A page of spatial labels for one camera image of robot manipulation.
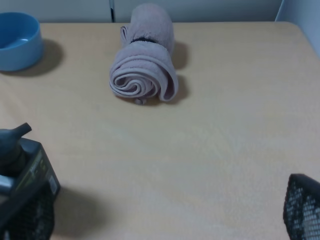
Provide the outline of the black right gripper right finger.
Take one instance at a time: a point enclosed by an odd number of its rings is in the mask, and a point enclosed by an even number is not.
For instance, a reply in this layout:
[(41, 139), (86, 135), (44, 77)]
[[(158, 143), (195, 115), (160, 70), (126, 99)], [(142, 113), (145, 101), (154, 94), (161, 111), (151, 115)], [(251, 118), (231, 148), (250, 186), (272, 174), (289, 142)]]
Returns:
[(283, 222), (291, 240), (320, 240), (320, 183), (305, 174), (289, 176)]

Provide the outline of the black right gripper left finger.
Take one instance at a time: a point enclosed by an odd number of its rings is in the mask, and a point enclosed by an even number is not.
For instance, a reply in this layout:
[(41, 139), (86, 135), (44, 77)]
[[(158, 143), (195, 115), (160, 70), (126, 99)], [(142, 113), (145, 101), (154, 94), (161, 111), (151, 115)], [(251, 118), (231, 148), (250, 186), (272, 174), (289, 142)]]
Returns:
[(54, 201), (60, 191), (53, 177), (13, 192), (15, 179), (0, 177), (0, 238), (49, 240), (55, 226)]

